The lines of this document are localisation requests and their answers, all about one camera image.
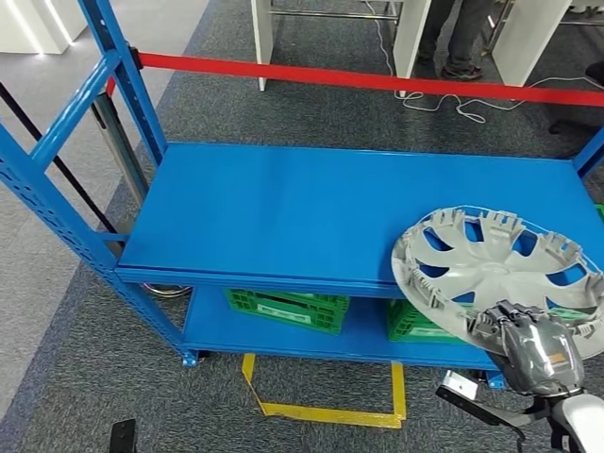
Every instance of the gray robot hand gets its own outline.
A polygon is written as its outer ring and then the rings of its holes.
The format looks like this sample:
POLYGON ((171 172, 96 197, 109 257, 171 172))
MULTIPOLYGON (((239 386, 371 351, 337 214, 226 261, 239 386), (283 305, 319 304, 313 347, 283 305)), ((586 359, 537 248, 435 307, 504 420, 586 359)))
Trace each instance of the gray robot hand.
POLYGON ((545 397, 581 389, 583 361, 557 316, 505 300, 486 313, 501 329, 506 353, 490 357, 512 389, 545 397))

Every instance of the pants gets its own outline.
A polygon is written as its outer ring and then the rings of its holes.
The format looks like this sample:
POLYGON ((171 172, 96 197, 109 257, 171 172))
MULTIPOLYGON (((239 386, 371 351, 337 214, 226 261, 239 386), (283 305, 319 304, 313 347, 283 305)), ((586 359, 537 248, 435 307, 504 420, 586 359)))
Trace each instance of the pants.
MULTIPOLYGON (((433 0, 420 40, 419 55, 431 59, 442 25, 447 21, 455 0, 433 0)), ((486 21, 494 0, 462 0, 459 17, 448 42, 447 68, 455 72, 472 69, 472 47, 486 21)))

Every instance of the blue metal shelf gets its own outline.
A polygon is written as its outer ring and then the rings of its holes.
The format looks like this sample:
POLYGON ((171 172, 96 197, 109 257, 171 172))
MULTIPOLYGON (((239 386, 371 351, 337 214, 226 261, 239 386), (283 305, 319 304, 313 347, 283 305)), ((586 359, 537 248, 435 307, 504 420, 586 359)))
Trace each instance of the blue metal shelf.
POLYGON ((183 334, 186 346, 199 350, 497 369, 470 345, 390 342, 382 299, 352 299, 342 332, 331 335, 231 310, 223 290, 203 287, 192 296, 183 334))
POLYGON ((177 352, 202 349, 493 369, 464 345, 393 344, 384 302, 355 300, 330 336, 231 311, 220 288, 400 296, 396 237, 456 205, 516 212, 567 235, 604 267, 604 226, 581 177, 604 128, 574 160, 167 143, 109 0, 79 0, 101 59, 31 154, 0 125, 0 180, 177 352), (45 174, 112 76, 158 166, 131 236, 91 229, 45 174), (107 242, 127 242, 116 260, 107 242), (198 287, 184 331, 132 283, 198 287))
POLYGON ((568 160, 174 143, 116 272, 396 297, 396 238, 431 210, 464 204, 517 212, 604 265, 604 225, 568 160))

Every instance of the person's leg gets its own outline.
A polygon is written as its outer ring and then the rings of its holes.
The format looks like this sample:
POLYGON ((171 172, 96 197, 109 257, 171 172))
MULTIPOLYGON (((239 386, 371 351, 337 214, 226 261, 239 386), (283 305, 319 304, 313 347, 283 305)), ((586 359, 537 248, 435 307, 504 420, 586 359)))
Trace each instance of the person's leg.
POLYGON ((455 75, 460 74, 478 78, 482 75, 479 68, 472 63, 472 47, 494 3, 494 0, 463 0, 448 42, 448 58, 443 76, 449 74, 456 78, 455 75))
POLYGON ((442 25, 447 21, 455 0, 433 0, 421 33, 418 58, 420 61, 432 60, 442 25))

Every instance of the robotic arm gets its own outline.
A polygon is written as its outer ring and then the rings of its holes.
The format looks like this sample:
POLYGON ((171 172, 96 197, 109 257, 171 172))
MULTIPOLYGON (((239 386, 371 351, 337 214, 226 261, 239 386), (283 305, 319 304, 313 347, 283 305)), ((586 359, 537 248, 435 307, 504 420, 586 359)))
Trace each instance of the robotic arm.
POLYGON ((508 301, 485 313, 501 333, 506 354, 489 353, 491 359, 513 391, 532 397, 533 406, 513 412, 476 403, 476 384, 450 371, 436 394, 488 425, 515 430, 519 451, 524 440, 520 427, 542 418, 552 428, 553 451, 604 451, 604 401, 583 388, 583 361, 559 318, 508 301))

